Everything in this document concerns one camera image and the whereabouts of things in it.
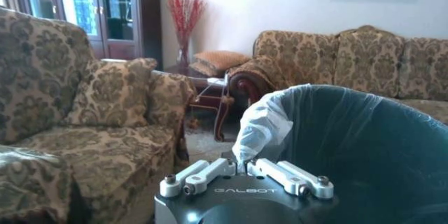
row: screw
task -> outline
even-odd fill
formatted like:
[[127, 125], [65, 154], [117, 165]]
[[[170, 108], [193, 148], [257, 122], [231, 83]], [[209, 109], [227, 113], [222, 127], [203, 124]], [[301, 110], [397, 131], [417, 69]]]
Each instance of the screw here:
[[191, 187], [190, 185], [185, 185], [183, 186], [183, 193], [185, 195], [191, 195], [194, 193], [194, 187]]
[[318, 176], [317, 177], [317, 183], [321, 184], [322, 186], [327, 186], [329, 179], [326, 176]]
[[175, 174], [167, 174], [165, 176], [166, 184], [173, 184], [175, 182]]
[[309, 194], [309, 188], [305, 185], [298, 187], [298, 197], [305, 197]]

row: plastic bag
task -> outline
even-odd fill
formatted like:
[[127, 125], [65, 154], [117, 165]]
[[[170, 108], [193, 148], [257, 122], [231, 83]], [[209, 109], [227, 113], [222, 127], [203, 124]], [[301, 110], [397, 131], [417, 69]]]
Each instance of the plastic bag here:
[[[387, 98], [327, 85], [265, 95], [249, 111], [235, 156], [285, 160], [329, 177], [338, 205], [327, 223], [445, 222], [448, 127], [429, 115]], [[258, 111], [274, 111], [281, 122], [293, 122], [283, 138], [273, 132], [277, 123]], [[265, 128], [270, 131], [258, 133]]]
[[263, 95], [242, 114], [241, 130], [231, 148], [238, 172], [243, 171], [243, 162], [250, 160], [266, 145], [271, 150], [282, 145], [291, 129], [293, 122], [287, 120], [281, 96], [283, 96], [281, 91]]

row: sofa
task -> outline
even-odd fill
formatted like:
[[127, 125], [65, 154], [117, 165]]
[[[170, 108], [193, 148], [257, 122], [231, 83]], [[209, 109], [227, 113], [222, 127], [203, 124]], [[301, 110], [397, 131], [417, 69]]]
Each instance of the sofa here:
[[87, 66], [111, 63], [94, 59], [75, 25], [0, 8], [0, 222], [149, 220], [159, 180], [187, 165], [182, 125], [195, 91], [186, 77], [154, 71], [153, 59], [134, 61], [122, 63], [129, 78], [114, 81], [142, 83], [129, 91], [142, 97], [143, 122], [106, 126], [85, 113], [74, 123], [78, 95], [113, 99], [103, 93], [119, 92], [99, 83], [103, 93], [91, 94], [79, 84], [94, 82]]
[[253, 58], [229, 71], [230, 91], [249, 104], [297, 84], [369, 92], [448, 124], [448, 39], [403, 38], [373, 26], [333, 35], [267, 30]]

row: sofa armrest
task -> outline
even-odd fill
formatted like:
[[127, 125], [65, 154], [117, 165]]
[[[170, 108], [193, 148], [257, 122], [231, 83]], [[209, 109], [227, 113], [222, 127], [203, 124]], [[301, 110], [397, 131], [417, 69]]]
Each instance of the sofa armrest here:
[[146, 120], [173, 129], [175, 136], [174, 171], [187, 166], [187, 151], [183, 136], [183, 118], [195, 89], [187, 77], [179, 74], [151, 71]]
[[3, 145], [0, 157], [0, 223], [66, 223], [75, 183], [70, 164], [54, 155]]
[[229, 71], [230, 90], [241, 92], [254, 103], [269, 92], [287, 87], [274, 58], [255, 56]]
[[194, 96], [195, 89], [187, 77], [153, 71], [149, 82], [147, 122], [178, 127], [185, 108]]

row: floor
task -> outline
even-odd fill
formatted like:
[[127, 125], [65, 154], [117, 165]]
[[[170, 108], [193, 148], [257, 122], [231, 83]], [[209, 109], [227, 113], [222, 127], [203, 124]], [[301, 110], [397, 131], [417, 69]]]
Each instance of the floor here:
[[[230, 114], [222, 124], [222, 133], [225, 138], [235, 140], [239, 130], [241, 111], [230, 111]], [[221, 152], [231, 149], [233, 143], [219, 143], [213, 139], [214, 112], [197, 110], [187, 112], [186, 120], [191, 117], [199, 121], [197, 129], [185, 127], [186, 148], [190, 164], [197, 160], [214, 161]]]

